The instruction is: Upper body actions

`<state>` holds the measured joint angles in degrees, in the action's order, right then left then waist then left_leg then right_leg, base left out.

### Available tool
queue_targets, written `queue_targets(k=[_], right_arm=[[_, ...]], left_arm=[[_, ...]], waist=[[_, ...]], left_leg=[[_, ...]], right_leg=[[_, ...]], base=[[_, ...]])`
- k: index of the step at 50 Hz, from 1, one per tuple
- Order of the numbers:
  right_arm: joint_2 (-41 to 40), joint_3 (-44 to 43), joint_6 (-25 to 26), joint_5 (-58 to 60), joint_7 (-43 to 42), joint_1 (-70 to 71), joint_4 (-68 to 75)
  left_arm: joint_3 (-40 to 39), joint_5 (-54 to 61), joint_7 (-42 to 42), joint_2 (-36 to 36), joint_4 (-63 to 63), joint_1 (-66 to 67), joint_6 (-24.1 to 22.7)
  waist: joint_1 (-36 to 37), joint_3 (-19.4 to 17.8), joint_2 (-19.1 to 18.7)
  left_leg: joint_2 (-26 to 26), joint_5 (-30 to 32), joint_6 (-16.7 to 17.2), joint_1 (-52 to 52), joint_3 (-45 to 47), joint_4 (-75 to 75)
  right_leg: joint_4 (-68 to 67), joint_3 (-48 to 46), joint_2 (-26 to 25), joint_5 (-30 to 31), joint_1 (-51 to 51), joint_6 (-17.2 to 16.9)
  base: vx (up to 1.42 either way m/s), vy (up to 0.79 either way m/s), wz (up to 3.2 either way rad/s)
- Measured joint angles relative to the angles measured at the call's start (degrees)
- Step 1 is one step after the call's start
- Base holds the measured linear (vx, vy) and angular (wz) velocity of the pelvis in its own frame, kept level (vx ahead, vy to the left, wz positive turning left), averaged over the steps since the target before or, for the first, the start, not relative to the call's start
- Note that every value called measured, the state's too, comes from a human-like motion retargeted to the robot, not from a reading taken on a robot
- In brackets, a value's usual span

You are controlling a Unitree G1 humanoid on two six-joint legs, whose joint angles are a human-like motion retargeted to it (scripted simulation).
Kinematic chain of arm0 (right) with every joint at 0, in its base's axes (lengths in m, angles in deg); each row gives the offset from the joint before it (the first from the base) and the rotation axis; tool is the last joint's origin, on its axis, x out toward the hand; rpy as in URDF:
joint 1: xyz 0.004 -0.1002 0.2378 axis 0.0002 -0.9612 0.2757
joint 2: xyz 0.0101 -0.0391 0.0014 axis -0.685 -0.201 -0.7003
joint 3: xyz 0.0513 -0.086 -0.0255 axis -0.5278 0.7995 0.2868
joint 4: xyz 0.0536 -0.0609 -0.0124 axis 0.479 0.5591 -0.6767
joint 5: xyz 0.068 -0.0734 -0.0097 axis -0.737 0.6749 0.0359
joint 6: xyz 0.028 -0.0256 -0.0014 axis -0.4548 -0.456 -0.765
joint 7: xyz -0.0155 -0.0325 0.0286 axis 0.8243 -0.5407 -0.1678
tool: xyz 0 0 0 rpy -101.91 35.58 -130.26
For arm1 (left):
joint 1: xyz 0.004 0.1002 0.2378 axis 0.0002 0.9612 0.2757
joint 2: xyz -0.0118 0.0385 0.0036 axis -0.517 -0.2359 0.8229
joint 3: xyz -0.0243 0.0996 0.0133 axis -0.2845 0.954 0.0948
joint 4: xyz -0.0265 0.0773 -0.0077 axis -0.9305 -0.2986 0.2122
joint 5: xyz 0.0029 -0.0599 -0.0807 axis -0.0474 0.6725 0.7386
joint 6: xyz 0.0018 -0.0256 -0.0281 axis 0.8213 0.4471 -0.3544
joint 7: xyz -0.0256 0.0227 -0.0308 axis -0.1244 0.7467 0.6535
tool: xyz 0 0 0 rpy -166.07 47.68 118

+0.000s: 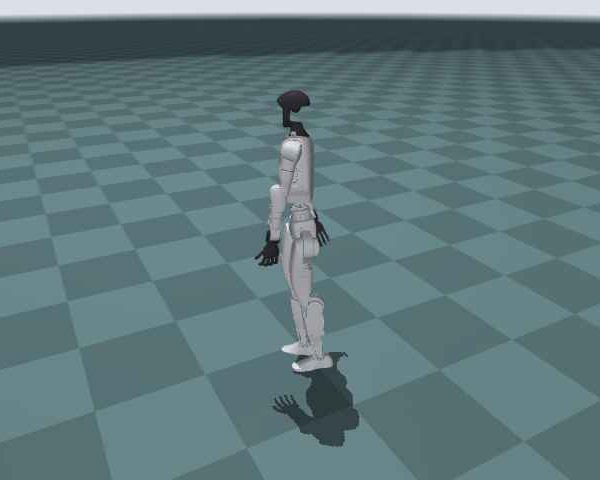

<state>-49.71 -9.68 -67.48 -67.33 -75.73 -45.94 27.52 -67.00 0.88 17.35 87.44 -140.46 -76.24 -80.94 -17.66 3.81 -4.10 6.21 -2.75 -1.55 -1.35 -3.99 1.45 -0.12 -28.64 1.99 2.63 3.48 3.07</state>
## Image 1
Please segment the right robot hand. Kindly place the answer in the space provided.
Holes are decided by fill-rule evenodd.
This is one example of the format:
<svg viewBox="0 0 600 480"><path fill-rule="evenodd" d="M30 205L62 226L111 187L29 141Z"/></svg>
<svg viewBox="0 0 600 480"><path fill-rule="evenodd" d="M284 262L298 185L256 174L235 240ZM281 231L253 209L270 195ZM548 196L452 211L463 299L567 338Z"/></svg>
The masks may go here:
<svg viewBox="0 0 600 480"><path fill-rule="evenodd" d="M313 210L314 210L314 209L313 209ZM319 237L319 235L318 235L318 234L320 234L320 236L321 236L321 238L322 238L322 240L323 240L323 242L324 242L324 244L325 244L325 245L326 245L326 241L325 241L325 239L324 239L324 236L323 236L323 234L322 234L322 232L321 232L321 231L323 231L323 233L324 233L325 237L327 238L327 240L328 240L328 241L330 241L330 240L329 240L329 237L328 237L328 235L327 235L326 231L324 230L324 227L323 227L323 225L322 225L322 224L321 224L319 221L317 221L317 220L318 220L318 216L317 216L317 214L316 214L316 211L315 211L315 210L314 210L314 213L315 213L315 215L316 215L316 218L314 218L314 220L315 220L315 223L316 223L316 228L317 228L316 237L317 237L317 239L318 239L318 241L319 241L320 247L322 247L322 243L321 243L321 240L320 240L320 237Z"/></svg>

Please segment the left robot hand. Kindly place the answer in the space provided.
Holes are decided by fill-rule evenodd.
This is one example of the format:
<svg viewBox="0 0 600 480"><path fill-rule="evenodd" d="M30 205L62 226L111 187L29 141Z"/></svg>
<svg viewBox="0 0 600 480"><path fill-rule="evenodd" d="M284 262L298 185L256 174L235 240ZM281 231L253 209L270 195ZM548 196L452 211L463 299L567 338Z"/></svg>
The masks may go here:
<svg viewBox="0 0 600 480"><path fill-rule="evenodd" d="M256 257L255 260L259 259L262 255L264 256L262 259L261 263L258 263L260 266L264 265L266 266L271 266L274 264L278 263L278 255L279 255L279 248L277 246L277 244L279 244L279 241L270 241L270 230L267 231L267 235L266 235L266 242L267 244L264 246L264 250L259 253ZM275 257L275 261L274 261L274 257ZM266 260L267 258L267 260ZM271 259L271 261L270 261ZM266 261L266 263L265 263ZM270 262L270 263L269 263Z"/></svg>

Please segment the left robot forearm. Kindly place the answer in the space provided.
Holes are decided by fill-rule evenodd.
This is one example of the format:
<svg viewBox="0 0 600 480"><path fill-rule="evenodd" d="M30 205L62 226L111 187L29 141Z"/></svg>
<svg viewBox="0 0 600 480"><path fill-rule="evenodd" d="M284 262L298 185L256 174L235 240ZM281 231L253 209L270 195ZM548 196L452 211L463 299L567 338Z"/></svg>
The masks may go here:
<svg viewBox="0 0 600 480"><path fill-rule="evenodd" d="M281 189L275 189L271 193L271 204L269 206L270 215L267 222L268 230L270 230L270 241L278 241L280 239L280 231L282 228L283 214L286 211L285 193Z"/></svg>

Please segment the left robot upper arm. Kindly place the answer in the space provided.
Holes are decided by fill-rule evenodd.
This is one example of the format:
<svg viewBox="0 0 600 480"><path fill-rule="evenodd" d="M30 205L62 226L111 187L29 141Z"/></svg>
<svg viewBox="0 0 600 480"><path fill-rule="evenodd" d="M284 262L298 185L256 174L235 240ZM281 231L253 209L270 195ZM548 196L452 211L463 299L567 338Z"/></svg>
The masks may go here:
<svg viewBox="0 0 600 480"><path fill-rule="evenodd" d="M287 198L293 180L296 164L298 163L301 154L302 143L290 140L283 144L280 152L280 165L278 171L279 184L273 185L270 188L270 198L272 191L275 189L283 190L285 193L285 199Z"/></svg>

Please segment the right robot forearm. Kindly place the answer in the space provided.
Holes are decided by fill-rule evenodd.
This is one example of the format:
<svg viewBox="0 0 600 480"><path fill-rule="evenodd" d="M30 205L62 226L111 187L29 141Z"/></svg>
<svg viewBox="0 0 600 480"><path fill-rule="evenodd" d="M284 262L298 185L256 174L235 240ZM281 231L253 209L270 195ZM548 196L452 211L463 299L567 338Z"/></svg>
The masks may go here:
<svg viewBox="0 0 600 480"><path fill-rule="evenodd" d="M309 206L309 207L310 207L310 212L311 212L311 215L313 216L313 218L316 218L316 215L315 215L315 213L314 213L314 210L313 210L313 205L312 205L312 202L309 202L309 203L304 203L304 204L306 204L307 206Z"/></svg>

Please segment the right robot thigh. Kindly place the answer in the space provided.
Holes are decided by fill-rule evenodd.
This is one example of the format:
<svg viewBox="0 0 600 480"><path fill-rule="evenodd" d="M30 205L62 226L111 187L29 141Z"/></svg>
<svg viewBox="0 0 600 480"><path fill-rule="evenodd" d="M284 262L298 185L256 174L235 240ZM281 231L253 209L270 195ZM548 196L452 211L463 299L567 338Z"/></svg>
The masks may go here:
<svg viewBox="0 0 600 480"><path fill-rule="evenodd" d="M283 229L283 234L282 234L282 239L281 239L280 258L281 258L282 271L283 271L286 283L292 293L292 296L296 299L293 288L292 288L290 272L289 272L289 261L290 261L290 253L291 253L292 243L293 243L293 238L289 231L289 222L288 222L288 223L285 223L285 226ZM312 287L311 287L310 294L312 294Z"/></svg>

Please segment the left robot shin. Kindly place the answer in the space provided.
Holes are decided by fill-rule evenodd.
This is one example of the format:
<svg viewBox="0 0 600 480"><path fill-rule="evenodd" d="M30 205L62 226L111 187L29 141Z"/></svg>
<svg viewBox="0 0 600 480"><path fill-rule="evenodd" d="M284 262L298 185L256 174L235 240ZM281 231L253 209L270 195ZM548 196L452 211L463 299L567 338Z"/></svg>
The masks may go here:
<svg viewBox="0 0 600 480"><path fill-rule="evenodd" d="M322 337L324 333L324 317L323 317L323 305L319 301L311 301L308 303L306 312L302 310L302 317L307 338L310 342L311 349L315 361L323 359L322 353ZM318 359L316 358L318 355ZM321 357L321 358L320 358Z"/></svg>

